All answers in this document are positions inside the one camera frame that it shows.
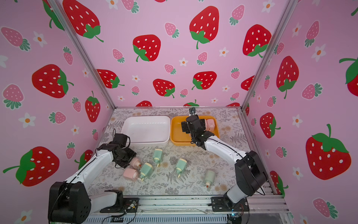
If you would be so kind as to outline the white plastic storage box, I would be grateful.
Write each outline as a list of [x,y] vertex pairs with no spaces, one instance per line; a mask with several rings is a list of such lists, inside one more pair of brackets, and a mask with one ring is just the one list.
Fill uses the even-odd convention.
[[131,146],[161,146],[170,139],[171,120],[167,116],[137,116],[125,120],[121,133],[131,139]]

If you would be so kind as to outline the green sharpener upper middle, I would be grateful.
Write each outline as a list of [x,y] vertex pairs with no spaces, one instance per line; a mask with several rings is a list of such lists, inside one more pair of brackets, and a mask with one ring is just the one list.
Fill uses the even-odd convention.
[[156,164],[157,167],[160,166],[160,164],[163,161],[163,150],[162,149],[155,149],[153,153],[153,161]]

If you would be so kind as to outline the yellow plastic storage box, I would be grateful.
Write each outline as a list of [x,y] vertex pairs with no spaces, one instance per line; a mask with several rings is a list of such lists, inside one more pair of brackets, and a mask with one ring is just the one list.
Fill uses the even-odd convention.
[[[186,121],[188,116],[176,116],[173,117],[171,120],[171,132],[170,132],[170,139],[172,143],[176,146],[192,146],[191,144],[191,137],[189,134],[182,131],[181,123]],[[200,119],[213,119],[214,122],[214,129],[213,132],[215,136],[220,138],[220,132],[218,128],[218,124],[216,118],[213,116],[208,115],[199,115]]]

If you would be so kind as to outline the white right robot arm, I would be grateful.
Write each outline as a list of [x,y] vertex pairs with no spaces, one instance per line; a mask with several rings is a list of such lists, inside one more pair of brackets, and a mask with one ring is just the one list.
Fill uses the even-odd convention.
[[233,210],[242,199],[254,195],[268,181],[268,174],[259,155],[254,151],[245,152],[220,140],[204,128],[196,114],[181,123],[182,131],[191,136],[191,143],[218,155],[235,167],[236,184],[223,196],[223,202]]

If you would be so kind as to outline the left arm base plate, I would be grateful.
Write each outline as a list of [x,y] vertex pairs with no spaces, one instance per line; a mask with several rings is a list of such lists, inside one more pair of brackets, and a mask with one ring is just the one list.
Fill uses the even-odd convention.
[[136,213],[138,210],[139,198],[123,198],[116,202],[114,206],[100,210],[100,213]]

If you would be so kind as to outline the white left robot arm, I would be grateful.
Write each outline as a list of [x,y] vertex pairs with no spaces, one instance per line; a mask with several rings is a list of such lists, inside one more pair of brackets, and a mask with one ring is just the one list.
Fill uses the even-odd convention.
[[81,224],[97,211],[122,211],[125,208],[122,191],[108,190],[103,194],[90,196],[88,188],[110,163],[123,169],[130,165],[137,155],[130,149],[130,143],[129,136],[115,133],[113,140],[99,146],[95,155],[75,174],[64,182],[54,183],[49,190],[49,223]]

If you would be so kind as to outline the aluminium front rail frame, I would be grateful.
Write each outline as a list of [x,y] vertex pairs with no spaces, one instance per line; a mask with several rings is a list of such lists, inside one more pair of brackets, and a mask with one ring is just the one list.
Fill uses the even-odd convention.
[[281,196],[247,198],[250,211],[214,212],[215,196],[123,196],[139,198],[136,213],[90,214],[82,224],[293,224]]

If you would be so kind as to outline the green sharpener centre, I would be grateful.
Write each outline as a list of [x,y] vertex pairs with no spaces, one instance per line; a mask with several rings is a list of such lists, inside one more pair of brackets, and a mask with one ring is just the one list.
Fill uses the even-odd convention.
[[180,158],[175,167],[175,171],[177,173],[178,178],[184,173],[186,167],[187,167],[187,160]]

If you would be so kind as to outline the pink sharpener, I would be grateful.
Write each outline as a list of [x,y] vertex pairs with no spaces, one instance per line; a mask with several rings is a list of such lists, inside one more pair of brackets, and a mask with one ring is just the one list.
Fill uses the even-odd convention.
[[139,178],[139,172],[136,169],[126,168],[124,170],[123,177],[128,181],[135,182]]
[[205,123],[206,123],[206,130],[207,131],[212,132],[212,131],[215,130],[216,125],[215,125],[214,119],[206,119]]
[[142,167],[141,160],[138,157],[134,157],[130,162],[130,166],[136,170],[141,169],[141,167]]

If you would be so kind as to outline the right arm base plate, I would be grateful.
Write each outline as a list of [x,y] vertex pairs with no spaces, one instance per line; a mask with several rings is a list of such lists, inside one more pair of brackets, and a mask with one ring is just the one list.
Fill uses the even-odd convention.
[[211,206],[214,212],[247,212],[250,211],[246,198],[237,203],[231,202],[226,197],[211,197]]

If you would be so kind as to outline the green sharpener lower left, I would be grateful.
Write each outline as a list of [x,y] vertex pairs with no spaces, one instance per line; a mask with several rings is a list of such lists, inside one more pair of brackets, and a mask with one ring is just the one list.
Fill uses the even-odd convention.
[[153,166],[146,162],[139,171],[139,180],[144,181],[146,178],[150,178],[154,172]]

